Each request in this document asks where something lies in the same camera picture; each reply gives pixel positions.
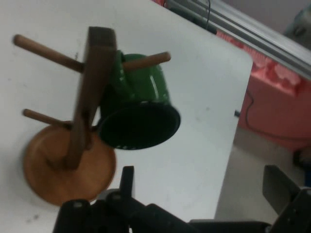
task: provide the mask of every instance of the floor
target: floor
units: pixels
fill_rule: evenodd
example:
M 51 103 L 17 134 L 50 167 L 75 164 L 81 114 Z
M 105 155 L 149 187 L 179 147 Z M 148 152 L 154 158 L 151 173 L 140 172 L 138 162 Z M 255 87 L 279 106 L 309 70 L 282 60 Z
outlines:
M 261 193 L 265 165 L 277 165 L 303 186 L 304 172 L 292 165 L 292 153 L 259 135 L 238 128 L 215 218 L 273 223 L 277 217 Z

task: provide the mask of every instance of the wooden mug stand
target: wooden mug stand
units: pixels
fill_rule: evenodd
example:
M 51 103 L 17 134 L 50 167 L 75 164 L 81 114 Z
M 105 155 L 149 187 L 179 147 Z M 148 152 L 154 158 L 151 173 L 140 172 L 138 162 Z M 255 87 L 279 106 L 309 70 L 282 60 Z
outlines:
M 32 190 L 55 205 L 72 199 L 94 200 L 108 188 L 116 169 L 113 148 L 92 126 L 104 88 L 108 84 L 117 52 L 115 32 L 89 27 L 85 61 L 80 63 L 22 35 L 14 44 L 81 73 L 73 121 L 61 121 L 25 109 L 26 117 L 50 124 L 29 143 L 24 174 Z M 168 52 L 123 63 L 125 72 L 158 65 L 171 59 Z

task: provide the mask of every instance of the white table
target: white table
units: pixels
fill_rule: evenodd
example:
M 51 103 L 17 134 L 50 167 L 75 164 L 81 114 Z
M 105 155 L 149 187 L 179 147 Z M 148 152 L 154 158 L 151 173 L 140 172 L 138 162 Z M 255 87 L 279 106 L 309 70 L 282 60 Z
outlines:
M 0 231 L 52 231 L 58 208 L 23 178 L 29 140 L 46 125 L 23 108 L 71 119 L 79 74 L 12 43 L 23 34 L 82 60 L 88 26 L 116 30 L 125 53 L 170 51 L 163 64 L 172 102 L 182 116 L 176 135 L 154 148 L 117 150 L 118 167 L 134 165 L 136 198 L 183 220 L 213 218 L 252 61 L 243 51 L 148 0 L 3 0 L 0 8 Z

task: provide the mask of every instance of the wooden peg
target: wooden peg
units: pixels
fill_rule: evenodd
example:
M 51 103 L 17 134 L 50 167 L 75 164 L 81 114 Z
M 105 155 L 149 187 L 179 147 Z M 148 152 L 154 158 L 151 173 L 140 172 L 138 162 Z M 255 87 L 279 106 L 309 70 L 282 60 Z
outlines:
M 52 50 L 44 45 L 39 44 L 29 38 L 26 38 L 22 35 L 15 35 L 13 39 L 13 43 L 16 46 L 19 46 L 29 52 L 35 53 L 41 57 L 49 59 L 50 61 L 56 62 L 62 66 L 65 66 L 69 69 L 78 71 L 80 73 L 83 72 L 84 64 L 78 62 L 70 57 L 67 57 L 55 50 Z M 124 62 L 123 69 L 125 72 L 133 71 L 136 69 L 151 67 L 159 65 L 163 62 L 168 62 L 171 59 L 171 55 L 169 52 L 163 52 L 151 56 L 146 56 L 141 59 L 137 59 L 135 61 Z
M 13 43 L 16 46 L 19 46 L 25 50 L 28 50 L 29 52 L 35 53 L 50 61 L 56 62 L 69 69 L 78 71 L 80 73 L 83 72 L 83 66 L 84 66 L 83 63 L 78 62 L 70 57 L 67 57 L 55 50 L 52 50 L 22 35 L 19 35 L 19 34 L 15 35 L 13 38 Z
M 65 129 L 70 130 L 71 129 L 71 123 L 66 122 L 66 121 L 61 121 L 58 119 L 55 119 L 53 117 L 35 112 L 33 110 L 30 109 L 24 109 L 23 110 L 23 115 L 25 117 L 29 117 L 31 119 L 37 120 L 37 121 L 41 121 L 43 123 L 49 124 L 49 125 L 54 125 L 54 126 L 59 126 L 59 127 L 63 127 Z

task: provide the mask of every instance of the black cable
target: black cable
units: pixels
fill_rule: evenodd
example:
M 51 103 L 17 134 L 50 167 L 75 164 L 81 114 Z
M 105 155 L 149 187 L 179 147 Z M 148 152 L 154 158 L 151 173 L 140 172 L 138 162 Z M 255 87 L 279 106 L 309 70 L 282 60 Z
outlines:
M 289 137 L 289 136 L 281 136 L 281 135 L 277 135 L 277 134 L 265 132 L 265 131 L 262 131 L 262 130 L 260 130 L 260 129 L 256 129 L 256 128 L 254 128 L 253 126 L 251 126 L 251 125 L 249 124 L 249 121 L 248 121 L 248 113 L 249 113 L 250 108 L 253 106 L 255 100 L 254 100 L 253 96 L 251 95 L 251 93 L 249 92 L 249 90 L 246 90 L 246 93 L 247 93 L 247 95 L 249 96 L 249 98 L 251 99 L 251 103 L 248 105 L 248 107 L 247 107 L 247 109 L 246 109 L 245 123 L 246 123 L 246 126 L 247 126 L 251 131 L 254 131 L 254 132 L 256 132 L 256 133 L 260 133 L 260 134 L 263 134 L 263 135 L 266 135 L 266 136 L 269 136 L 269 137 L 274 137 L 274 138 L 277 138 L 277 139 L 280 139 L 280 140 L 289 140 L 289 141 L 311 141 L 311 138 L 307 138 L 307 137 Z
M 207 30 L 207 27 L 208 27 L 209 15 L 210 15 L 210 0 L 208 0 L 208 13 L 207 13 L 206 26 L 205 26 L 206 30 Z

